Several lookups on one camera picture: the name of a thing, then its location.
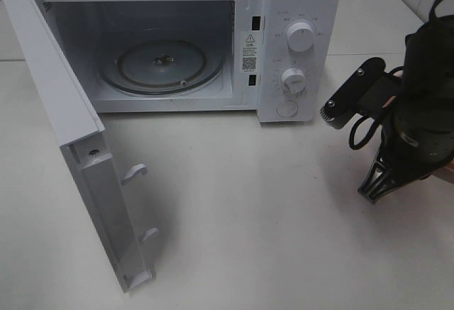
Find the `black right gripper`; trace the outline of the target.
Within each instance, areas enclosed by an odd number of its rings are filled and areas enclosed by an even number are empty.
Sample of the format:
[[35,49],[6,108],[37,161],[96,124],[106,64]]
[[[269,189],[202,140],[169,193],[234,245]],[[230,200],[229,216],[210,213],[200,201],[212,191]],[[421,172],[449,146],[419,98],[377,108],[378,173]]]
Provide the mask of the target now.
[[[372,57],[359,66],[321,108],[322,119],[341,129],[355,115],[378,118],[402,90],[401,77],[384,74],[385,61]],[[388,193],[408,183],[402,161],[380,146],[358,192],[376,203]]]

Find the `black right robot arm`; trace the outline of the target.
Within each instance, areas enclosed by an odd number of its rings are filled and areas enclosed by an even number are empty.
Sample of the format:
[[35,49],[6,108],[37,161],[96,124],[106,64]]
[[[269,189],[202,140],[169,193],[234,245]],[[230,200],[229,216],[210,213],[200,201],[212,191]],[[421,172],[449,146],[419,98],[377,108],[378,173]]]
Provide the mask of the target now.
[[366,60],[320,110],[334,129],[360,115],[349,134],[353,150],[381,131],[358,189],[371,203],[453,160],[453,17],[432,18],[405,42],[403,66],[387,72],[381,57]]

